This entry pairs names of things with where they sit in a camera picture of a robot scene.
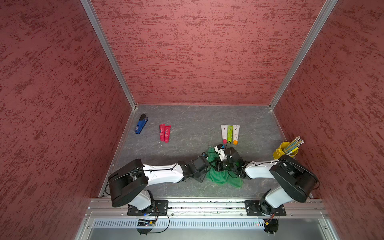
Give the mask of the green microfiber cloth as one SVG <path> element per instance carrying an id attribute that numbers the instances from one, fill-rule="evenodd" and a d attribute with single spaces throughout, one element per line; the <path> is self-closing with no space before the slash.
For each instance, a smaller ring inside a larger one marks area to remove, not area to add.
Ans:
<path id="1" fill-rule="evenodd" d="M 243 180 L 234 173 L 228 172 L 227 170 L 220 172 L 216 171 L 215 167 L 217 162 L 220 161 L 220 157 L 213 147 L 208 148 L 207 154 L 207 161 L 211 165 L 211 169 L 207 173 L 207 179 L 209 181 L 217 185 L 228 184 L 236 189 L 241 189 L 243 187 Z"/>

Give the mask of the white tube pink cap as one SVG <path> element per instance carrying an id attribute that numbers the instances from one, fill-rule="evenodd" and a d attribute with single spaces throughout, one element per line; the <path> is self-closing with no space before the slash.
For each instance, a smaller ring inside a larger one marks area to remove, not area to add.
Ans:
<path id="1" fill-rule="evenodd" d="M 226 144 L 228 142 L 228 139 L 227 139 L 228 125 L 221 125 L 221 131 L 222 131 L 222 142 L 223 144 Z"/>

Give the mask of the pink toothpaste tube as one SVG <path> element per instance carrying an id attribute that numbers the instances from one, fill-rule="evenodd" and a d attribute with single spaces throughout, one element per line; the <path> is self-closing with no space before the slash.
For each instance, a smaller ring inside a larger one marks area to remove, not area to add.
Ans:
<path id="1" fill-rule="evenodd" d="M 160 140 L 161 142 L 164 142 L 165 141 L 165 124 L 159 125 L 159 129 L 160 129 Z"/>
<path id="2" fill-rule="evenodd" d="M 165 143 L 168 143 L 170 141 L 171 127 L 172 126 L 165 126 L 165 135 L 164 135 Z"/>

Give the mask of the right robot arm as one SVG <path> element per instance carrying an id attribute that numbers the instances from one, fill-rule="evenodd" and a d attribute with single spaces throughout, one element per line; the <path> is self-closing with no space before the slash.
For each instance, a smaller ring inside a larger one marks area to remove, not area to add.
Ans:
<path id="1" fill-rule="evenodd" d="M 268 162 L 246 162 L 233 147 L 218 145 L 214 150 L 219 156 L 216 160 L 216 171 L 226 171 L 247 180 L 274 179 L 279 184 L 249 207 L 252 214 L 257 216 L 281 215 L 280 208 L 285 203 L 291 201 L 304 203 L 320 183 L 315 174 L 289 155 L 282 155 Z"/>

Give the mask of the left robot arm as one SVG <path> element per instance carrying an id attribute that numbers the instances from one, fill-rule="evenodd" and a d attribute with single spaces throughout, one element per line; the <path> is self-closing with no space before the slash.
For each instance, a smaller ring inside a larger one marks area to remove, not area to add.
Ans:
<path id="1" fill-rule="evenodd" d="M 152 211 L 155 200 L 148 186 L 164 183 L 177 184 L 188 179 L 203 182 L 211 165 L 208 154 L 202 153 L 197 159 L 172 165 L 153 166 L 136 159 L 113 172 L 108 177 L 112 207 L 134 206 L 139 211 Z"/>

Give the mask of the lime green toothpaste tube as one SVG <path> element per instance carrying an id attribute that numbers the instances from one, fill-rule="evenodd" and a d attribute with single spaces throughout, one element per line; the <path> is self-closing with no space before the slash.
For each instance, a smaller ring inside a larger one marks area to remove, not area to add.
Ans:
<path id="1" fill-rule="evenodd" d="M 233 142 L 233 130 L 234 130 L 234 126 L 228 125 L 227 141 L 231 143 Z"/>

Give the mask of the white tube orange cap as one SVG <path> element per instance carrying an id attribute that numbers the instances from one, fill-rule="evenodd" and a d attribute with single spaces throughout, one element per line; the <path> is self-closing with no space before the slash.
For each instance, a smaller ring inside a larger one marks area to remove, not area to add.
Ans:
<path id="1" fill-rule="evenodd" d="M 233 144 L 237 145 L 239 141 L 240 125 L 233 125 Z"/>

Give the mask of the yellow cup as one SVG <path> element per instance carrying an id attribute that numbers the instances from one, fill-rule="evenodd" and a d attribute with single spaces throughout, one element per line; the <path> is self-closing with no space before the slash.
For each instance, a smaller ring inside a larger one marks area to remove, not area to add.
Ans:
<path id="1" fill-rule="evenodd" d="M 281 145 L 274 151 L 273 158 L 274 160 L 278 160 L 282 155 L 286 155 L 286 153 L 283 151 L 290 143 L 289 142 L 283 142 Z M 299 148 L 296 148 L 295 151 L 289 154 L 290 157 L 294 157 L 298 154 Z"/>

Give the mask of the pencils in cup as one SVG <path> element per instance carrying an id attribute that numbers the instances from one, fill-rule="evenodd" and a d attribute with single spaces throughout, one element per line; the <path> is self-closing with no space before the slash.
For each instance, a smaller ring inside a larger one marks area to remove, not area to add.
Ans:
<path id="1" fill-rule="evenodd" d="M 283 149 L 283 152 L 287 155 L 291 155 L 294 151 L 298 150 L 303 143 L 304 140 L 300 136 L 297 136 L 287 147 Z"/>

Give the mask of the blue stapler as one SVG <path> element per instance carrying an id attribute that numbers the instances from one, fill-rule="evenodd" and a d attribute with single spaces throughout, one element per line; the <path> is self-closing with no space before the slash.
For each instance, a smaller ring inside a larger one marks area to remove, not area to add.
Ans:
<path id="1" fill-rule="evenodd" d="M 140 119 L 138 121 L 138 124 L 135 128 L 135 134 L 140 134 L 143 130 L 143 128 L 145 127 L 146 123 L 148 122 L 148 117 L 146 116 L 146 114 L 142 114 L 140 116 Z"/>

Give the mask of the right corner aluminium profile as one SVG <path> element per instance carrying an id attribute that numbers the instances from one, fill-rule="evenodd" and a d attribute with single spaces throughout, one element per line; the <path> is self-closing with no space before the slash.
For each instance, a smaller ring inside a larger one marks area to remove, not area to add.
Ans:
<path id="1" fill-rule="evenodd" d="M 337 2 L 338 2 L 338 0 L 326 0 L 325 1 L 324 5 L 321 8 L 317 18 L 315 19 L 309 33 L 307 34 L 303 44 L 301 45 L 291 67 L 289 68 L 289 70 L 288 70 L 287 74 L 285 75 L 280 87 L 278 88 L 278 91 L 276 92 L 271 103 L 269 104 L 269 109 L 271 112 L 276 107 L 276 105 L 279 102 L 280 98 L 282 97 L 284 91 L 286 90 L 286 88 L 288 87 L 292 78 L 294 77 L 296 71 L 299 69 L 299 66 L 301 65 L 302 61 L 304 60 L 304 58 L 307 55 L 308 51 L 310 50 L 311 46 L 315 42 L 318 34 L 322 30 L 324 24 L 326 23 L 327 19 L 329 18 L 330 14 L 332 13 Z"/>

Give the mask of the corner aluminium profile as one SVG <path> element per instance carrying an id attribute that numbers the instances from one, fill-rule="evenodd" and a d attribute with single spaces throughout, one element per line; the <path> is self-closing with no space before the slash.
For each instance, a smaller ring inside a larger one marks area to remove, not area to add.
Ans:
<path id="1" fill-rule="evenodd" d="M 102 28 L 102 25 L 100 23 L 100 20 L 97 16 L 96 10 L 92 4 L 92 1 L 89 0 L 81 0 L 82 6 L 87 14 L 88 19 L 91 22 L 91 25 L 99 39 L 99 42 L 102 45 L 102 48 L 111 64 L 112 69 L 114 70 L 114 73 L 125 93 L 125 96 L 127 100 L 130 103 L 131 108 L 135 111 L 137 108 L 137 103 L 134 100 L 134 97 L 128 87 L 128 84 L 126 82 L 126 79 L 124 77 L 124 74 L 119 66 L 119 63 L 115 57 L 115 54 L 113 53 L 113 50 L 110 46 L 110 43 L 108 42 L 107 36 Z"/>
<path id="2" fill-rule="evenodd" d="M 271 103 L 269 104 L 269 109 L 271 112 L 276 107 L 276 105 L 279 102 L 280 98 L 282 97 L 284 91 L 286 90 L 286 88 L 288 87 L 292 78 L 294 77 L 296 71 L 299 69 L 299 66 L 301 65 L 302 61 L 304 60 L 304 58 L 307 55 L 308 51 L 310 50 L 311 46 L 315 42 L 318 34 L 322 30 L 324 24 L 326 23 L 327 19 L 329 18 L 330 14 L 332 13 L 337 2 L 338 2 L 338 0 L 326 0 L 325 1 L 324 5 L 321 8 L 317 18 L 315 19 L 309 33 L 307 34 L 303 44 L 301 45 L 291 67 L 289 68 L 289 70 L 288 70 L 287 74 L 285 75 L 280 87 L 278 88 L 278 91 L 276 92 Z"/>

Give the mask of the left corner aluminium profile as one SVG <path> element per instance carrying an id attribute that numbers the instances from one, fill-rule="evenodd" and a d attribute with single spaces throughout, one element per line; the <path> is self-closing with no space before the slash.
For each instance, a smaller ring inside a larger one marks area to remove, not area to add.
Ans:
<path id="1" fill-rule="evenodd" d="M 87 14 L 88 19 L 91 22 L 91 25 L 99 39 L 99 42 L 102 45 L 102 48 L 111 64 L 112 69 L 114 70 L 114 73 L 125 93 L 125 96 L 127 100 L 130 103 L 131 108 L 135 111 L 137 108 L 137 103 L 134 100 L 134 97 L 128 87 L 128 84 L 126 82 L 126 79 L 124 77 L 124 74 L 119 66 L 119 63 L 115 57 L 115 54 L 113 53 L 113 50 L 110 46 L 110 43 L 108 42 L 107 36 L 102 28 L 102 25 L 100 23 L 100 20 L 97 16 L 96 10 L 92 4 L 92 1 L 89 0 L 81 0 L 82 6 Z"/>

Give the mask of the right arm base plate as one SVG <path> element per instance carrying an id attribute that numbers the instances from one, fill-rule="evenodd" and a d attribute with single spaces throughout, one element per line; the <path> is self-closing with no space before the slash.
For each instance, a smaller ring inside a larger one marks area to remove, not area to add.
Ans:
<path id="1" fill-rule="evenodd" d="M 286 217 L 287 213 L 284 205 L 274 208 L 266 201 L 245 201 L 245 210 L 248 217 Z"/>

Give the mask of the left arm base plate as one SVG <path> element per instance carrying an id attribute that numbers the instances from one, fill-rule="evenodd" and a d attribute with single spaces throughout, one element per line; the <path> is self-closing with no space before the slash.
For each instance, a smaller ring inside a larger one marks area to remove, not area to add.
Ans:
<path id="1" fill-rule="evenodd" d="M 158 213 L 167 214 L 168 212 L 168 200 L 155 200 L 155 205 L 152 209 L 138 210 L 136 207 L 129 205 L 127 215 L 128 216 L 157 216 Z"/>

